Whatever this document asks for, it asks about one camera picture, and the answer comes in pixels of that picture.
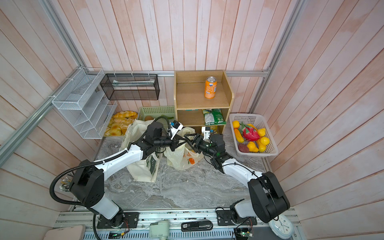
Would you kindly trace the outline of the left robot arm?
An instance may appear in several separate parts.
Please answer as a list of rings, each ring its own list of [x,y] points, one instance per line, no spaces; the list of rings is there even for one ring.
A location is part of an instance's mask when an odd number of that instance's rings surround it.
[[[50,185],[52,199],[61,204],[83,206],[106,220],[112,228],[120,228],[125,222],[124,211],[105,195],[105,181],[128,165],[145,160],[159,148],[178,148],[182,137],[177,133],[183,125],[178,121],[168,123],[166,133],[163,127],[155,119],[138,140],[129,143],[122,151],[99,161],[83,161],[77,167],[62,172]],[[69,173],[74,173],[69,190],[77,201],[61,199],[55,193],[57,182]]]

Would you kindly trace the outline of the red dragon fruit toy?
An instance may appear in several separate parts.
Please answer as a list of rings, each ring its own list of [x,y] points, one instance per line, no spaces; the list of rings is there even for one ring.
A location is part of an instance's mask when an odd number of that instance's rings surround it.
[[[252,126],[241,123],[240,128],[242,129],[243,137],[248,141],[254,142],[260,139],[258,132]]]

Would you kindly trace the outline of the yellow plastic grocery bag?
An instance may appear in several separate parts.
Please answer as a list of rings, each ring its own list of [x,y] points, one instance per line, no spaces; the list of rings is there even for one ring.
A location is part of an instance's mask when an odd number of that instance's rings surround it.
[[[174,151],[171,151],[170,147],[166,147],[164,155],[168,166],[178,171],[187,170],[195,166],[204,157],[202,153],[196,153],[187,143]]]

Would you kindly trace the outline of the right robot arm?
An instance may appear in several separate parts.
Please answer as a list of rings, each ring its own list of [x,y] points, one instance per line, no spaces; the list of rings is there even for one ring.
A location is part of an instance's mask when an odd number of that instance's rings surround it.
[[[223,135],[214,134],[204,140],[200,134],[186,134],[184,138],[196,153],[209,157],[216,170],[248,188],[250,199],[230,206],[234,218],[257,217],[268,223],[291,207],[277,177],[272,172],[257,172],[238,162],[226,152]]]

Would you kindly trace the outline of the cream canvas tote bag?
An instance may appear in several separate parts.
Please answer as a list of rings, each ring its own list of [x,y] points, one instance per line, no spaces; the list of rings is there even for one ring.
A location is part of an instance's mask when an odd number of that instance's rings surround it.
[[[135,120],[129,125],[120,150],[125,149],[129,143],[138,140],[152,122],[153,120]],[[128,165],[127,169],[135,181],[154,183],[158,175],[160,159],[162,156],[163,154],[152,153],[146,159]]]

